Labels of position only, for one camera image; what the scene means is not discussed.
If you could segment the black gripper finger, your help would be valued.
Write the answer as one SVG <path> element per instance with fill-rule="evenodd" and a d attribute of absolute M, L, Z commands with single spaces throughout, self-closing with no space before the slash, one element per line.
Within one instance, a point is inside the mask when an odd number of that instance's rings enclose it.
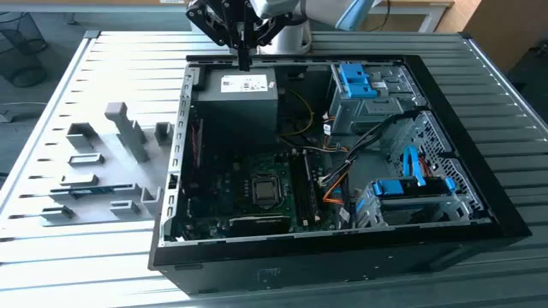
<path fill-rule="evenodd" d="M 236 53 L 238 69 L 242 70 L 244 22 L 224 22 L 205 1 L 192 1 L 185 16 L 218 46 L 228 46 Z"/>
<path fill-rule="evenodd" d="M 260 18 L 254 13 L 245 14 L 242 27 L 242 70 L 249 71 L 252 59 L 250 52 L 257 49 L 257 46 L 265 46 L 270 43 L 273 37 L 278 34 L 282 28 L 292 21 L 293 14 L 285 13 L 266 20 L 257 26 Z"/>

